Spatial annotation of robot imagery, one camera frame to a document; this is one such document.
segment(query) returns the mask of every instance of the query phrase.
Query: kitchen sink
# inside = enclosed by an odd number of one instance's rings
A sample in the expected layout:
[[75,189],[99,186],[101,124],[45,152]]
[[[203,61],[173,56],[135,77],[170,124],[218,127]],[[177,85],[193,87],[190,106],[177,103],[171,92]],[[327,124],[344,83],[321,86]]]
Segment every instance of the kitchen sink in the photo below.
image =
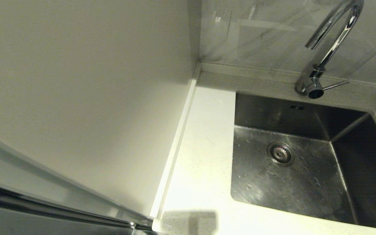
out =
[[234,125],[234,200],[376,227],[370,114],[237,93]]

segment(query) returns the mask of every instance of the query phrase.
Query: faucet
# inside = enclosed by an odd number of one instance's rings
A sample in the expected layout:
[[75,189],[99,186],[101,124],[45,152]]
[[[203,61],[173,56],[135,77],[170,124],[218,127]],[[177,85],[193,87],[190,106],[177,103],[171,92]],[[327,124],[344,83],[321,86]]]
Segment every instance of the faucet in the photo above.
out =
[[313,70],[308,77],[304,77],[295,87],[295,91],[300,95],[308,95],[310,99],[317,99],[322,97],[324,91],[330,88],[334,88],[346,83],[349,80],[339,82],[327,87],[322,87],[320,84],[320,77],[325,72],[325,66],[335,54],[339,46],[343,43],[348,33],[356,24],[359,16],[361,15],[362,8],[364,7],[364,0],[343,0],[340,2],[324,19],[317,30],[314,32],[313,36],[306,43],[306,47],[314,50],[319,45],[319,43],[324,39],[326,34],[330,31],[333,25],[348,11],[350,10],[348,19],[345,25],[340,30],[337,35],[336,40],[333,42],[330,49],[326,52],[322,61],[319,64],[313,65]]

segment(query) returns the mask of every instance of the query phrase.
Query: white wall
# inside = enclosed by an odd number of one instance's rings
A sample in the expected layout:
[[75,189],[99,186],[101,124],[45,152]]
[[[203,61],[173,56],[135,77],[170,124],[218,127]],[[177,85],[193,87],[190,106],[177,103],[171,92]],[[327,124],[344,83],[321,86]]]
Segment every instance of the white wall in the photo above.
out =
[[187,0],[0,1],[0,144],[149,214],[197,60],[192,22]]
[[[325,53],[304,45],[342,0],[203,0],[200,58],[205,61],[303,71]],[[346,17],[324,39],[333,42]],[[327,65],[326,75],[376,83],[376,1]]]

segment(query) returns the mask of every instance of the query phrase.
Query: water droplet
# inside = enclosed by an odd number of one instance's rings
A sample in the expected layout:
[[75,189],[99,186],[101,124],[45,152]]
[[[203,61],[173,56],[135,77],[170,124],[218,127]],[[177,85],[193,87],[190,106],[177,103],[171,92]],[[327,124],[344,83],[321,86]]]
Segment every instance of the water droplet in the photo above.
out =
[[316,177],[313,177],[313,179],[314,179],[314,182],[316,183],[316,185],[321,188],[321,185],[320,185],[318,179]]

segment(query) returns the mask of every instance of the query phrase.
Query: refrigerator door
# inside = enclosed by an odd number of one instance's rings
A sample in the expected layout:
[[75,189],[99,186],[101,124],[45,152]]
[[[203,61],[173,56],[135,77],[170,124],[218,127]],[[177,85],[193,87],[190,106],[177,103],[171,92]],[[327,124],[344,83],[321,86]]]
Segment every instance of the refrigerator door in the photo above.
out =
[[152,226],[151,218],[46,172],[1,147],[0,188],[20,194],[24,199],[36,199],[91,214]]
[[46,217],[0,207],[0,234],[132,235],[133,229]]

